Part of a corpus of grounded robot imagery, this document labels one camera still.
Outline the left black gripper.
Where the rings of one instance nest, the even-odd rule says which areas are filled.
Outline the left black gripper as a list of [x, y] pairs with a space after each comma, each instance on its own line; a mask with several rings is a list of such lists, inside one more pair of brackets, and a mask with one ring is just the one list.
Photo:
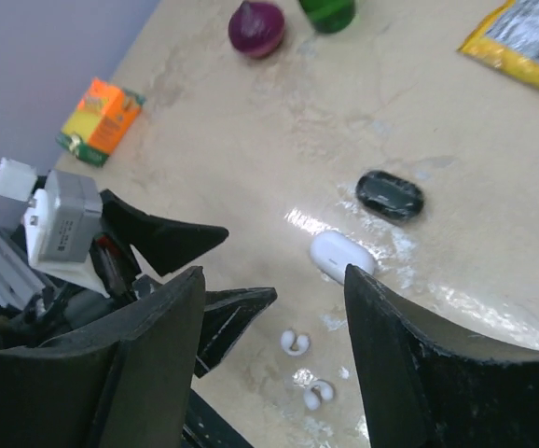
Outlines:
[[[127, 257], [133, 266], [137, 261], [132, 251], [137, 250], [159, 276], [183, 268], [229, 236], [224, 227], [149, 215], [109, 189], [100, 196], [103, 235], [99, 241], [110, 245], [115, 254]], [[25, 253], [23, 230], [6, 230]], [[34, 294], [23, 310], [0, 306], [0, 348], [39, 345], [98, 320], [121, 305], [120, 300], [33, 271], [47, 278], [47, 286]]]

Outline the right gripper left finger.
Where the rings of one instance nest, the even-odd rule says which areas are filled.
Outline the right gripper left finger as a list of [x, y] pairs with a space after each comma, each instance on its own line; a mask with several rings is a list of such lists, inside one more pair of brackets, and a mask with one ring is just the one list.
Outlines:
[[0, 447], [177, 447], [205, 278], [152, 294], [36, 348], [0, 350]]

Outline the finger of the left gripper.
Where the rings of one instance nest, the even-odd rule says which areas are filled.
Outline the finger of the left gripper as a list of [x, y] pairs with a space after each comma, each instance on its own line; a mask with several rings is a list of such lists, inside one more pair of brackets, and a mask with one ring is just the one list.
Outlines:
[[273, 287], [207, 291], [194, 375], [202, 378], [217, 367], [276, 299]]

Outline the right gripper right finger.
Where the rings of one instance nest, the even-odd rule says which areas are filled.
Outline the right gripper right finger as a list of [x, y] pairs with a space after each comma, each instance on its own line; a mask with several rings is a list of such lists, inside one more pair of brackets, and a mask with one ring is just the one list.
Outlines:
[[461, 327], [348, 266], [345, 308], [374, 447], [539, 447], [539, 351]]

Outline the white earbud charging case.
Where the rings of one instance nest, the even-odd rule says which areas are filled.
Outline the white earbud charging case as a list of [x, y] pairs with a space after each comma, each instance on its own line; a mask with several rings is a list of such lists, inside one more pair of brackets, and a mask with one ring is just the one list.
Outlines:
[[317, 234], [310, 246], [313, 264], [332, 280], [344, 284], [349, 264], [373, 274], [376, 261], [362, 245], [338, 231], [323, 231]]

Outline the black earbud charging case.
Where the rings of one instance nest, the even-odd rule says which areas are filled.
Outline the black earbud charging case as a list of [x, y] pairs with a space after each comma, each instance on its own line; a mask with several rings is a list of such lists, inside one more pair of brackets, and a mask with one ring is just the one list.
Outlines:
[[355, 186], [355, 196], [365, 209], [393, 222], [410, 221], [425, 204], [417, 185], [382, 170], [364, 173]]

